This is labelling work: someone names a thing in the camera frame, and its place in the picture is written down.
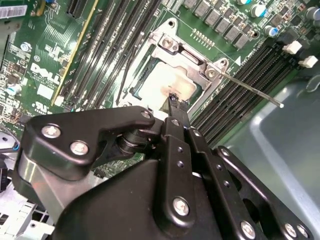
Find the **silver screw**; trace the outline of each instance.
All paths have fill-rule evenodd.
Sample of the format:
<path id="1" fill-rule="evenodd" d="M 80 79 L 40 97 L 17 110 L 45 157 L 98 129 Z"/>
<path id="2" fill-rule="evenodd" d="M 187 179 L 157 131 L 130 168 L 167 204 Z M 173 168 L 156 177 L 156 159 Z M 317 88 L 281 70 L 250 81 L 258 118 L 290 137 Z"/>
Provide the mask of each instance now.
<path id="1" fill-rule="evenodd" d="M 293 238 L 296 238 L 296 237 L 297 237 L 297 233 L 296 233 L 296 231 L 295 231 L 295 229 L 294 229 L 293 226 L 291 226 L 289 223 L 286 223 L 286 224 L 284 225 L 284 227 L 285 227 L 286 231 L 289 233 L 289 235 L 290 235 L 291 237 L 293 237 Z"/>
<path id="2" fill-rule="evenodd" d="M 57 126 L 47 125 L 41 129 L 41 133 L 49 139 L 55 139 L 61 135 L 61 131 Z"/>
<path id="3" fill-rule="evenodd" d="M 230 156 L 229 152 L 227 150 L 225 150 L 224 148 L 221 149 L 221 152 L 223 153 L 223 155 L 225 156 Z"/>
<path id="4" fill-rule="evenodd" d="M 174 125 L 176 125 L 176 126 L 179 126 L 180 124 L 179 124 L 179 122 L 176 120 L 176 119 L 172 119 L 172 121 L 171 121 Z"/>
<path id="5" fill-rule="evenodd" d="M 200 137 L 201 136 L 201 134 L 200 134 L 200 132 L 198 132 L 198 130 L 193 130 L 193 132 L 194 132 L 194 135 L 196 135 L 197 137 Z"/>
<path id="6" fill-rule="evenodd" d="M 162 41 L 162 45 L 164 48 L 169 49 L 174 45 L 174 41 L 169 37 L 165 37 Z"/>
<path id="7" fill-rule="evenodd" d="M 70 145 L 71 152 L 73 152 L 75 155 L 86 155 L 89 152 L 89 147 L 81 142 L 81 141 L 75 141 Z"/>
<path id="8" fill-rule="evenodd" d="M 307 231 L 304 229 L 303 226 L 298 225 L 298 226 L 296 226 L 296 228 L 299 230 L 299 232 L 300 232 L 305 238 L 308 238 L 308 237 L 309 237 Z"/>
<path id="9" fill-rule="evenodd" d="M 181 216 L 186 216 L 189 213 L 188 204 L 180 197 L 177 197 L 173 200 L 173 208 Z"/>
<path id="10" fill-rule="evenodd" d="M 150 114 L 147 111 L 143 111 L 141 115 L 144 116 L 146 119 L 151 118 Z"/>
<path id="11" fill-rule="evenodd" d="M 242 231 L 244 233 L 244 235 L 248 238 L 248 239 L 255 239 L 256 238 L 256 233 L 254 228 L 250 225 L 250 223 L 248 223 L 247 221 L 242 221 L 241 222 L 241 228 Z"/>

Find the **hole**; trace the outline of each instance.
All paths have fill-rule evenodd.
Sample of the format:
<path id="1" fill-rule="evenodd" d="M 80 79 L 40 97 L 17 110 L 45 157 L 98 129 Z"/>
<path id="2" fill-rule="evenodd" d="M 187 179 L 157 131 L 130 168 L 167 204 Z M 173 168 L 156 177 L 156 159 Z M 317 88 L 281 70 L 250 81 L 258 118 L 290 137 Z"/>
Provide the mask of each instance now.
<path id="1" fill-rule="evenodd" d="M 228 181 L 224 181 L 223 184 L 224 184 L 227 188 L 230 187 L 230 183 L 229 183 Z"/>
<path id="2" fill-rule="evenodd" d="M 247 198 L 244 198 L 242 201 L 243 201 L 246 209 L 248 210 L 252 220 L 256 224 L 259 223 L 259 221 L 260 221 L 259 211 L 258 211 L 257 207 L 254 205 L 254 203 Z"/>
<path id="3" fill-rule="evenodd" d="M 226 60 L 222 60 L 222 61 L 220 62 L 220 65 L 221 65 L 222 67 L 224 67 L 225 65 L 227 65 Z"/>
<path id="4" fill-rule="evenodd" d="M 239 181 L 238 178 L 236 178 L 235 175 L 233 175 L 233 173 L 229 172 L 230 176 L 231 176 L 231 179 L 232 179 L 232 182 L 234 183 L 236 189 L 238 190 L 238 192 L 241 190 L 242 188 L 242 184 L 241 182 Z"/>
<path id="5" fill-rule="evenodd" d="M 43 217 L 43 219 L 41 220 L 41 222 L 42 222 L 42 223 L 46 223 L 46 222 L 48 221 L 48 219 L 49 219 L 49 215 L 45 215 L 45 216 Z"/>
<path id="6" fill-rule="evenodd" d="M 254 39 L 257 39 L 259 37 L 259 32 L 255 31 L 254 34 L 252 35 Z"/>
<path id="7" fill-rule="evenodd" d="M 32 213 L 32 220 L 35 220 L 37 222 L 40 222 L 41 218 L 43 217 L 43 214 L 37 211 L 34 211 Z"/>
<path id="8" fill-rule="evenodd" d="M 6 220 L 8 219 L 8 215 L 6 214 L 3 214 L 1 217 L 0 217 L 0 225 L 2 226 L 3 224 L 5 224 Z"/>
<path id="9" fill-rule="evenodd" d="M 183 168 L 185 166 L 182 161 L 178 161 L 177 165 L 179 168 Z"/>

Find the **green circuit board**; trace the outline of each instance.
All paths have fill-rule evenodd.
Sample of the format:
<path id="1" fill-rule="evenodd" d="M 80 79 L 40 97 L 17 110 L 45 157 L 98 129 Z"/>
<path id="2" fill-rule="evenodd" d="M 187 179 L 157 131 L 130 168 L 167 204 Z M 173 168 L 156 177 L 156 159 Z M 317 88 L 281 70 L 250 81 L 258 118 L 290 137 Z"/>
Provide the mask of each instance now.
<path id="1" fill-rule="evenodd" d="M 0 1 L 0 6 L 7 2 L 23 1 Z M 85 1 L 81 15 L 75 17 L 67 14 L 70 7 L 68 1 L 46 3 L 41 12 L 38 12 L 38 9 L 43 6 L 43 1 L 34 1 L 32 5 L 28 2 L 28 10 L 20 30 L 7 39 L 0 71 L 0 121 L 19 137 L 22 135 L 24 123 L 30 117 L 74 111 L 81 107 L 85 99 L 77 100 L 74 102 L 76 107 L 70 107 L 74 94 L 68 92 L 62 95 L 62 92 L 75 78 L 103 13 L 116 9 L 121 3 L 114 1 L 113 4 L 111 0 Z M 184 0 L 163 0 L 150 19 L 145 36 L 167 19 L 175 18 L 178 22 L 178 37 L 212 62 L 221 57 L 227 58 L 230 62 L 227 72 L 231 75 L 268 38 L 264 32 L 268 25 L 277 27 L 280 33 L 291 28 L 311 45 L 320 38 L 312 22 L 306 19 L 307 8 L 316 6 L 319 3 L 316 0 L 253 0 L 248 5 L 238 5 L 234 0 L 209 0 L 205 1 L 209 10 L 199 17 L 196 11 L 202 2 L 204 1 L 197 0 L 192 7 L 186 7 Z M 264 17 L 253 18 L 251 7 L 258 3 L 265 4 L 267 12 Z M 128 14 L 135 4 L 137 2 L 134 0 L 129 2 L 126 9 Z M 229 22 L 226 28 L 236 26 L 237 33 L 247 38 L 243 46 L 240 47 L 226 37 L 226 32 L 216 31 L 217 26 L 205 23 L 209 12 L 213 10 Z M 236 25 L 235 21 L 239 17 L 241 21 Z M 116 66 L 118 61 L 119 58 L 115 57 L 110 65 Z M 90 92 L 100 73 L 101 66 L 96 64 L 88 76 L 84 93 Z M 94 93 L 102 91 L 112 73 L 113 69 L 110 68 L 102 76 Z M 17 90 L 17 94 L 8 94 L 9 82 L 13 85 L 19 84 L 21 89 Z M 119 85 L 118 79 L 111 84 L 100 108 L 113 106 Z M 110 164 L 105 171 L 111 177 L 141 159 L 141 156 L 137 155 L 131 162 L 118 161 Z"/>

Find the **cable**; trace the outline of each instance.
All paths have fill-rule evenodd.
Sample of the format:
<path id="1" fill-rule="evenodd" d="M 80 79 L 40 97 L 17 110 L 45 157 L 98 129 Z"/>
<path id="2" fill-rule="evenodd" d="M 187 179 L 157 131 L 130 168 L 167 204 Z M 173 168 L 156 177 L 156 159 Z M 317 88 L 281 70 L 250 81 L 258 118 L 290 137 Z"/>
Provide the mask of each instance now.
<path id="1" fill-rule="evenodd" d="M 20 140 L 16 137 L 16 135 L 10 129 L 8 129 L 4 125 L 0 125 L 0 130 L 4 133 L 10 135 L 15 140 L 13 147 L 0 149 L 0 154 L 17 153 L 20 148 Z"/>

